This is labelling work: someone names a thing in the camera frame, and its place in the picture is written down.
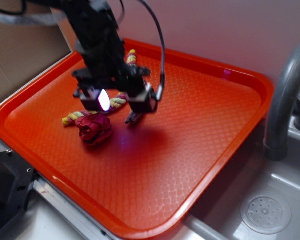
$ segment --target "sink drain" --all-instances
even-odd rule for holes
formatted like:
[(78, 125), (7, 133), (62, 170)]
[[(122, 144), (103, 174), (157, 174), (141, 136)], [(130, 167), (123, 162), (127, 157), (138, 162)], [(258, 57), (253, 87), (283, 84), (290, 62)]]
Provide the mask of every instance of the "sink drain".
[(289, 204), (272, 192), (249, 195), (240, 209), (243, 222), (260, 234), (276, 234), (284, 230), (291, 220)]

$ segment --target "faucet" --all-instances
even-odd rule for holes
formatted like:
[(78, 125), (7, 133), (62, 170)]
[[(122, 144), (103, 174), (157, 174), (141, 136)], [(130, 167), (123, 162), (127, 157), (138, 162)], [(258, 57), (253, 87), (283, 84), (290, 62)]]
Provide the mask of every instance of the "faucet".
[(287, 156), (293, 113), (296, 113), (294, 126), (300, 131), (300, 45), (287, 60), (271, 102), (263, 140), (264, 154), (268, 159), (280, 161)]

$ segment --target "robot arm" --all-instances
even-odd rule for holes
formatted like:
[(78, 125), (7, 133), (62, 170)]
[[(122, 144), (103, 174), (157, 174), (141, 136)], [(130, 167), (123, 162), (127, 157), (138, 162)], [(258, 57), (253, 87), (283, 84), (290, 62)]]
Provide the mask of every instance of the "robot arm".
[(148, 68), (125, 63), (125, 48), (117, 33), (118, 24), (106, 0), (27, 1), (57, 8), (66, 14), (78, 38), (75, 49), (86, 65), (86, 68), (72, 74), (78, 81), (74, 97), (80, 98), (87, 110), (102, 110), (98, 97), (103, 89), (125, 92), (135, 113), (153, 113), (157, 110), (164, 88), (164, 74), (161, 74), (157, 94), (151, 84), (143, 79), (143, 76), (150, 75)]

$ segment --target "rope toy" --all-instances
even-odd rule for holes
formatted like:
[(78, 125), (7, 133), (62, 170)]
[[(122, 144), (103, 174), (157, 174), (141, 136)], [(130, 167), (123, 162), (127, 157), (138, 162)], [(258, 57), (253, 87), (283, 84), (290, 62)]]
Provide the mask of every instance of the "rope toy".
[[(126, 63), (129, 66), (136, 66), (137, 56), (135, 50), (131, 50), (129, 52)], [(126, 103), (127, 96), (123, 92), (120, 92), (116, 97), (110, 100), (109, 111), (75, 111), (74, 113), (69, 113), (67, 117), (64, 117), (62, 119), (62, 123), (64, 126), (75, 125), (79, 128), (79, 137), (83, 144), (86, 146), (94, 146), (103, 142), (113, 132), (110, 119), (105, 115), (116, 112)], [(135, 123), (142, 117), (142, 115), (142, 113), (134, 113), (131, 111), (125, 123)]]

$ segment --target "wire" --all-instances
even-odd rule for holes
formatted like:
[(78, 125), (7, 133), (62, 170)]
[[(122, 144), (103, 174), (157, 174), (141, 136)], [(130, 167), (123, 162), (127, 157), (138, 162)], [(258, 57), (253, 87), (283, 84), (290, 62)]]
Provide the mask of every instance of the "wire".
[(150, 5), (148, 4), (148, 2), (146, 0), (138, 0), (140, 3), (142, 3), (145, 8), (149, 11), (149, 13), (151, 14), (155, 25), (158, 29), (159, 32), (159, 36), (160, 36), (160, 41), (161, 41), (161, 48), (162, 48), (162, 55), (161, 55), (161, 75), (160, 75), (160, 86), (158, 88), (157, 94), (156, 94), (156, 99), (158, 101), (161, 100), (162, 98), (162, 94), (165, 88), (165, 81), (166, 81), (166, 74), (165, 74), (165, 62), (166, 62), (166, 45), (165, 45), (165, 40), (164, 40), (164, 35), (162, 33), (161, 27), (160, 27), (160, 23), (159, 20), (157, 19), (156, 14), (154, 13), (154, 11), (151, 9)]
[(6, 11), (3, 9), (0, 9), (1, 14), (10, 15), (10, 16), (19, 16), (25, 14), (27, 11), (27, 3), (26, 0), (21, 0), (21, 11)]
[(118, 25), (123, 21), (123, 19), (125, 18), (125, 15), (126, 15), (125, 5), (124, 5), (123, 1), (120, 0), (120, 3), (121, 3), (121, 8), (122, 8), (122, 13), (117, 20)]

